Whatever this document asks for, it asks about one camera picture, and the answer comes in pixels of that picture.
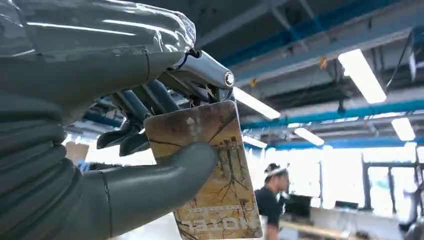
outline prosthetic hand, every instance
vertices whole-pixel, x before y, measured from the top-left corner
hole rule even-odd
[[[138,3],[0,1],[0,239],[103,240],[198,192],[218,161],[207,144],[167,164],[84,175],[61,145],[63,126],[99,97],[128,116],[128,128],[99,138],[123,155],[148,148],[145,118],[181,109],[165,86],[191,106],[232,99],[232,73],[193,50],[195,36],[183,14]]]

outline wire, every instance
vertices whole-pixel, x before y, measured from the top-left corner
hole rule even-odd
[[[303,90],[302,94],[296,100],[294,100],[293,103],[290,106],[285,107],[286,109],[291,109],[291,108],[295,107],[296,104],[298,104],[305,97],[305,95],[308,93],[309,89],[312,87],[312,84],[314,83],[315,78],[317,77],[318,70],[320,70],[320,69],[321,69],[321,66],[318,65],[315,73],[313,74],[313,77],[311,78],[311,80],[309,82],[308,87]]]
[[[412,39],[411,36],[412,36],[412,32],[410,32],[409,35],[408,35],[408,39],[406,40],[405,46],[403,47],[403,50],[402,50],[402,54],[400,55],[399,61],[397,62],[396,67],[394,68],[394,71],[393,71],[393,74],[391,75],[390,81],[388,81],[387,85],[385,86],[386,89],[392,83],[393,78],[395,77],[396,73],[398,72],[398,68],[401,65],[402,59],[404,58],[404,55],[405,55],[405,52],[407,50],[408,44],[410,43],[410,41]]]

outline plastic wrap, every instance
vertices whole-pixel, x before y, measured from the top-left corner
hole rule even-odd
[[[68,61],[113,52],[186,52],[195,25],[182,13],[120,0],[0,1],[0,58]]]

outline man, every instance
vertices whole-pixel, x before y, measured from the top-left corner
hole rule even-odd
[[[277,201],[277,194],[286,191],[289,185],[289,173],[287,169],[280,168],[279,165],[271,163],[265,170],[265,186],[256,190],[256,197],[263,240],[278,240],[279,220],[282,213],[281,201]]]

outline ceiling beam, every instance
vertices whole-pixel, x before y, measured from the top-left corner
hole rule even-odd
[[[362,19],[361,22],[332,31],[331,35],[336,36],[337,41],[330,44],[326,40],[315,39],[316,47],[310,47],[308,52],[291,57],[286,57],[281,54],[281,51],[276,50],[272,56],[260,58],[260,61],[256,62],[251,61],[239,69],[232,69],[237,79],[235,86],[243,87],[249,85],[253,79],[259,83],[311,67],[319,64],[322,57],[332,60],[341,53],[354,49],[367,50],[406,39],[414,26],[424,24],[424,18],[421,16],[423,11],[424,3],[422,2],[399,4],[396,8],[376,14],[372,18]],[[371,29],[368,28],[369,19],[372,20]]]
[[[295,31],[295,29],[292,27],[292,25],[289,23],[289,21],[287,20],[286,16],[284,16],[278,9],[276,6],[271,6],[271,12],[272,15],[275,17],[275,19],[277,19],[277,21],[283,25],[287,31],[290,32],[290,34],[292,35],[292,37],[299,42],[300,46],[302,47],[302,49],[307,52],[308,46],[306,45],[305,41],[302,40],[298,33]]]
[[[289,0],[272,0],[272,4],[276,7],[281,6],[287,3]],[[264,1],[259,3],[258,5],[250,8],[249,10],[237,15],[233,19],[222,23],[220,26],[215,28],[214,30],[206,33],[204,36],[200,37],[195,44],[196,48],[204,47],[217,39],[222,38],[223,36],[241,28],[247,23],[252,22],[253,20],[265,15],[270,11],[269,4]]]

